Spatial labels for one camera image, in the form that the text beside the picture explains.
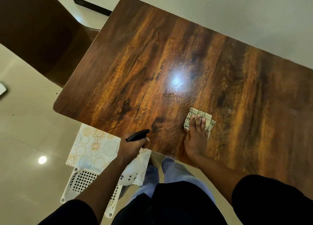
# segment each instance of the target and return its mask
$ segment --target black shirt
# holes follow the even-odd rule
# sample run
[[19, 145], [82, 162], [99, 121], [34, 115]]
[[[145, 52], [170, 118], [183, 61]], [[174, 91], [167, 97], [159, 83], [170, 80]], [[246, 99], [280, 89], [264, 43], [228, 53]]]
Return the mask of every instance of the black shirt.
[[[233, 191], [232, 204], [244, 225], [312, 224], [312, 200], [292, 186], [263, 176], [241, 179]], [[90, 206], [75, 199], [63, 204], [40, 225], [63, 223], [98, 224]], [[112, 225], [138, 223], [227, 224], [209, 196], [189, 182], [158, 184], [151, 199], [144, 193], [138, 195], [112, 221]]]

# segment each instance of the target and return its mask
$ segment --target chair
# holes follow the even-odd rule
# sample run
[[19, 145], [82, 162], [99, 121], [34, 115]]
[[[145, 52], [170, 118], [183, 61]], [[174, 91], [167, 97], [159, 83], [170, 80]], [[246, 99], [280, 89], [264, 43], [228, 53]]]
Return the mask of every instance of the chair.
[[58, 0], [0, 0], [0, 20], [0, 43], [60, 87], [99, 32]]

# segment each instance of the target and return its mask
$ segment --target hand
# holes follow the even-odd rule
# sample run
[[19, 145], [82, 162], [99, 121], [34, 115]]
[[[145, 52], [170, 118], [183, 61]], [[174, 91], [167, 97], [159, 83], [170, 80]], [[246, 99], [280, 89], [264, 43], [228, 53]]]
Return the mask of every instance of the hand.
[[122, 160], [126, 166], [130, 164], [131, 161], [135, 159], [135, 157], [137, 157], [140, 148], [145, 143], [149, 142], [149, 138], [127, 142], [126, 139], [133, 134], [134, 133], [131, 132], [125, 133], [119, 143], [119, 150], [116, 158]]
[[189, 159], [195, 162], [195, 157], [198, 155], [205, 155], [208, 143], [208, 133], [205, 130], [205, 118], [192, 116], [189, 124], [190, 130], [187, 130], [187, 135], [184, 141], [185, 150]]

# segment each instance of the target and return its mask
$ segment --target blue pants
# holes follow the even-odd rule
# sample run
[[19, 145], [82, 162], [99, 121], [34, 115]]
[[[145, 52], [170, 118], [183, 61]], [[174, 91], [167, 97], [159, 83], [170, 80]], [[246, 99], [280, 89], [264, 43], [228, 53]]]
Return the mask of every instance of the blue pants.
[[[174, 160], [169, 157], [166, 157], [162, 162], [162, 171], [164, 173], [164, 183], [172, 183], [179, 181], [187, 181], [193, 183], [194, 185], [201, 188], [215, 203], [212, 192], [210, 192], [209, 189], [203, 184], [203, 182], [194, 177], [194, 175], [192, 175], [183, 165], [174, 162]], [[158, 169], [153, 165], [149, 165], [146, 171], [143, 184], [133, 195], [132, 200], [142, 193], [145, 193], [147, 196], [151, 198], [154, 189], [156, 188], [158, 183], [159, 183]]]

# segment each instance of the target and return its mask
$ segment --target black object in hand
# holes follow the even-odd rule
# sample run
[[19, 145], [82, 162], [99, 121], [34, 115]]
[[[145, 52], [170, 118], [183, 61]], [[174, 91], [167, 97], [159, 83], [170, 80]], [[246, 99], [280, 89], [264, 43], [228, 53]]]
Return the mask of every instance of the black object in hand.
[[149, 133], [149, 132], [150, 132], [149, 129], [141, 130], [141, 131], [136, 132], [135, 134], [129, 136], [126, 139], [126, 141], [129, 142], [129, 141], [137, 141], [137, 140], [143, 139], [147, 136], [147, 133]]

